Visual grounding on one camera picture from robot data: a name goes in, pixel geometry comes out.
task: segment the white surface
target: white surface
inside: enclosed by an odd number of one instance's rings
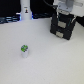
[[[0,84],[84,84],[84,28],[70,41],[50,33],[50,19],[0,24]],[[29,56],[21,57],[22,45]]]

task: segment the white table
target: white table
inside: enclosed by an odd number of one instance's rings
[[[50,33],[51,19],[0,24],[0,84],[84,84],[84,28],[71,40]],[[20,48],[29,46],[28,58]]]

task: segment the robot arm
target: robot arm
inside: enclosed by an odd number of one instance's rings
[[[58,5],[58,10],[67,11],[72,15],[84,16],[84,0],[54,0],[54,5]]]
[[[76,23],[76,16],[84,16],[84,0],[54,0],[52,7],[56,9],[56,13],[52,16],[50,32],[69,40]]]

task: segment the cable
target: cable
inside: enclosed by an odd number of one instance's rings
[[[58,7],[57,5],[51,5],[51,4],[48,4],[45,0],[43,0],[43,1],[44,1],[45,4],[47,4],[47,5],[50,6],[50,7],[55,7],[55,8]]]

